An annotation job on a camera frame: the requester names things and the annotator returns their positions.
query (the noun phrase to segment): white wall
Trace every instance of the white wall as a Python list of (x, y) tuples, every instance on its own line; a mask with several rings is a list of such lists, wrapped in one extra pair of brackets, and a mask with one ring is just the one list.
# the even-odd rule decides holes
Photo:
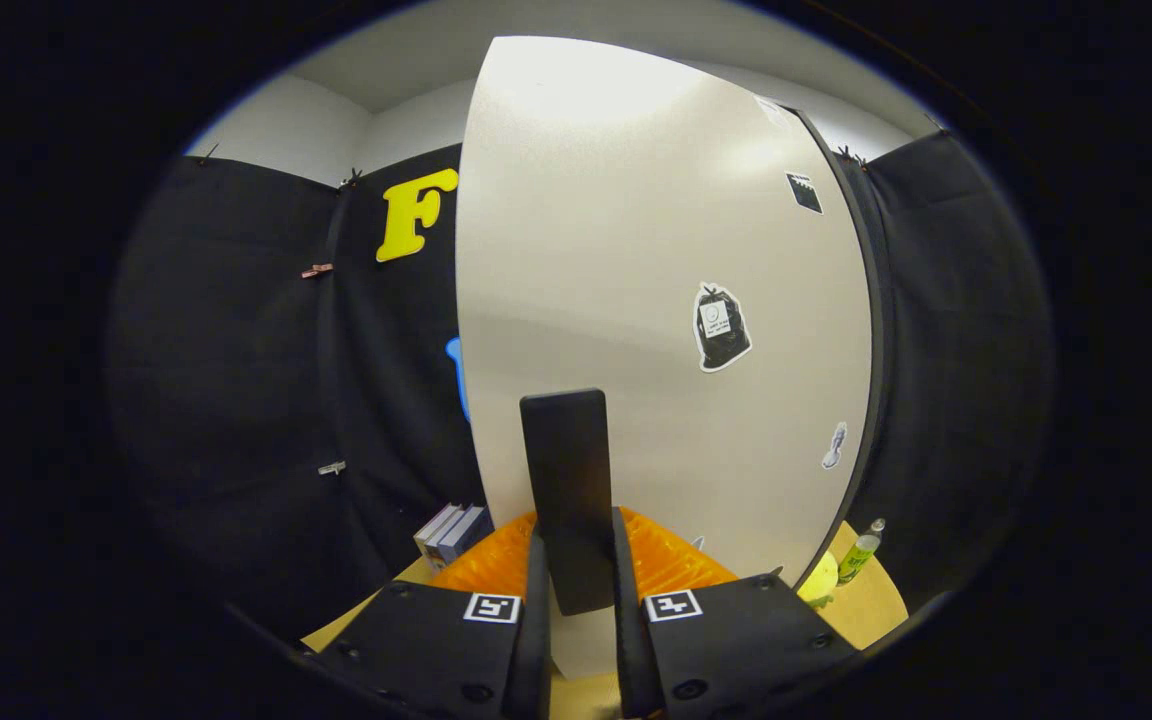
[[(736, 83), (790, 108), (803, 109), (831, 150), (847, 145), (852, 154), (872, 160), (914, 141), (908, 132), (886, 120), (812, 88), (728, 65), (685, 60), (684, 65)], [(385, 165), (419, 156), (420, 152), (462, 142), (465, 138), (473, 83), (473, 79), (452, 83), (376, 114), (362, 137), (355, 156), (355, 167), (359, 173), (370, 173)]]
[[(728, 65), (685, 65), (805, 111), (831, 149), (847, 145), (855, 154), (874, 159), (914, 139), (886, 120), (812, 88)], [(349, 177), (349, 168), (366, 174), (462, 142), (473, 83), (452, 83), (371, 115), (327, 88), (282, 74), (234, 106), (185, 153), (205, 156), (219, 142), (212, 158), (242, 160), (335, 187)]]
[(187, 156), (242, 160), (335, 187), (349, 177), (370, 113), (290, 74), (257, 88), (194, 141)]
[[(914, 141), (909, 132), (902, 131), (887, 120), (882, 120), (867, 111), (856, 108), (855, 105), (838, 99), (835, 96), (825, 94), (812, 88), (804, 88), (790, 81), (778, 77), (765, 76), (763, 73), (746, 70), (744, 68), (732, 68), (729, 65), (696, 63), (691, 60), (679, 60), (682, 65), (704, 73), (721, 77), (728, 82), (736, 83), (755, 92), (767, 97), (788, 108), (803, 109), (808, 119), (820, 132), (820, 137), (828, 143), (831, 150), (847, 145), (852, 156), (873, 160)], [(933, 132), (934, 127), (931, 120), (927, 122), (927, 132)]]
[(366, 174), (464, 141), (473, 83), (454, 82), (372, 115), (353, 157), (355, 167)]

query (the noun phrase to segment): orange mesh basket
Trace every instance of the orange mesh basket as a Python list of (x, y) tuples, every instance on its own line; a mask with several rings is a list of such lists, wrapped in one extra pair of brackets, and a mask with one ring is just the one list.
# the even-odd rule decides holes
[[(649, 594), (736, 579), (730, 570), (649, 516), (628, 507), (621, 507), (621, 516), (630, 539), (639, 601)], [(526, 548), (535, 524), (535, 511), (528, 511), (498, 528), (448, 564), (431, 584), (463, 592), (526, 596)]]

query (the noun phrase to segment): ceiling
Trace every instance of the ceiling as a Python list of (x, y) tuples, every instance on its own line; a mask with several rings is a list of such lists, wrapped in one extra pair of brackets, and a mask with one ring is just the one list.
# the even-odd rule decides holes
[(543, 35), (733, 65), (833, 94), (918, 137), (925, 108), (826, 41), (717, 0), (433, 0), (358, 29), (291, 73), (380, 113), (477, 76), (492, 38)]

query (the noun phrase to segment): yellow letter f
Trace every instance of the yellow letter f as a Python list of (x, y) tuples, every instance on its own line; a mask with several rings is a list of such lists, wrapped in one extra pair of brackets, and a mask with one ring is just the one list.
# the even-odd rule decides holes
[[(416, 234), (416, 220), (420, 220), (422, 228), (431, 227), (444, 205), (438, 191), (456, 190), (457, 182), (456, 170), (448, 168), (397, 183), (385, 191), (381, 197), (389, 203), (389, 214), (385, 217), (385, 241), (376, 249), (376, 260), (384, 263), (419, 252), (425, 247), (425, 237)], [(429, 190), (425, 197), (420, 197), (422, 190)]]

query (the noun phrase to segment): black fabric curtain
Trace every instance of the black fabric curtain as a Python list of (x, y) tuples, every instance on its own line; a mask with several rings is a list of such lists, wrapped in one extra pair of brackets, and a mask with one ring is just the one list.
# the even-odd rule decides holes
[(422, 200), (438, 205), (435, 217), (396, 215), (393, 230), (419, 234), (424, 247), (376, 259), (389, 221), (385, 192), (457, 172), (460, 159), (453, 145), (362, 177), (343, 192), (329, 238), (335, 270), (323, 282), (319, 338), (325, 406), (359, 515), (393, 574), (419, 555), (412, 536), (445, 503), (486, 505), (456, 361), (447, 353), (460, 334), (456, 190), (422, 190)]
[(1023, 501), (1055, 381), (1049, 311), (1026, 234), (956, 138), (842, 167), (882, 258), (890, 339), (847, 521), (887, 518), (878, 553), (915, 612), (968, 579)]
[(348, 475), (317, 472), (342, 455), (317, 370), (320, 288), (300, 273), (323, 263), (336, 205), (287, 173), (177, 159), (111, 297), (126, 480), (180, 570), (285, 639), (391, 576)]
[(128, 482), (182, 571), (283, 639), (416, 560), (412, 533), (444, 503), (485, 505), (447, 353), (456, 190), (422, 191), (435, 217), (394, 220), (419, 251), (376, 259), (385, 192), (457, 172), (460, 150), (339, 191), (179, 159), (128, 242), (105, 369)]

